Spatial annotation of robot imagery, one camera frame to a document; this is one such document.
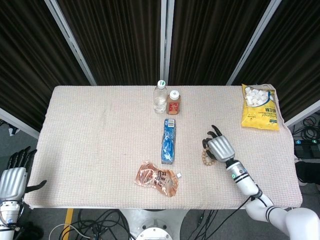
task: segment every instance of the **gray curtain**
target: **gray curtain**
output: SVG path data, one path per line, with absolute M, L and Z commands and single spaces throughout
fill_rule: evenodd
M 225 85 L 270 0 L 175 0 L 170 85 Z
M 0 7 L 0 108 L 40 131 L 58 85 L 88 85 L 44 1 Z
M 234 81 L 272 84 L 287 121 L 320 100 L 320 1 L 283 0 Z
M 58 0 L 98 85 L 156 85 L 161 0 Z

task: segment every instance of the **white tablecloth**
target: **white tablecloth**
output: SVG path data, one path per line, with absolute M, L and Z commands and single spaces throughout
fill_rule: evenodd
M 25 201 L 34 208 L 237 208 L 246 197 L 225 165 L 202 163 L 202 139 L 214 124 L 275 205 L 301 205 L 294 143 L 281 116 L 279 131 L 243 128 L 240 86 L 168 89 L 181 94 L 178 115 L 154 113 L 153 86 L 56 87 L 29 181 L 47 184 Z M 165 118 L 176 119 L 173 165 L 161 164 Z M 143 161 L 182 174 L 176 196 L 134 184 Z

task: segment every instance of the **robotic arm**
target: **robotic arm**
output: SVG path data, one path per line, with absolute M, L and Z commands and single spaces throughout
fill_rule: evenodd
M 33 150 L 28 154 L 29 150 L 30 146 L 14 153 L 1 176 L 0 240 L 12 240 L 15 231 L 20 231 L 17 220 L 23 204 L 23 195 L 42 188 L 47 182 L 44 180 L 39 185 L 26 187 L 28 172 L 37 152 L 37 150 Z
M 271 223 L 281 230 L 290 240 L 319 240 L 320 220 L 318 215 L 307 208 L 295 208 L 290 211 L 274 206 L 249 175 L 242 163 L 235 160 L 235 150 L 219 129 L 212 125 L 215 133 L 207 134 L 212 138 L 202 141 L 203 148 L 209 147 L 207 154 L 210 158 L 226 164 L 226 171 L 233 178 L 240 191 L 251 196 L 251 202 L 245 207 L 247 214 L 254 220 Z

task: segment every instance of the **bottle cap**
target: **bottle cap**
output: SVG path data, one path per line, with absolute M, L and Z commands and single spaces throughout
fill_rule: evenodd
M 163 81 L 163 80 L 159 80 L 158 81 L 158 88 L 159 89 L 164 89 L 165 86 L 166 86 L 166 82 L 165 81 Z
M 179 96 L 180 96 L 180 94 L 179 94 L 179 92 L 177 90 L 172 90 L 170 92 L 170 98 L 172 100 L 177 100 L 179 98 Z

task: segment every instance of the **water bottle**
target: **water bottle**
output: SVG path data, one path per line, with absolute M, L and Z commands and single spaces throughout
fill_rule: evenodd
M 159 80 L 153 92 L 153 109 L 157 114 L 163 114 L 166 111 L 167 97 L 166 82 Z

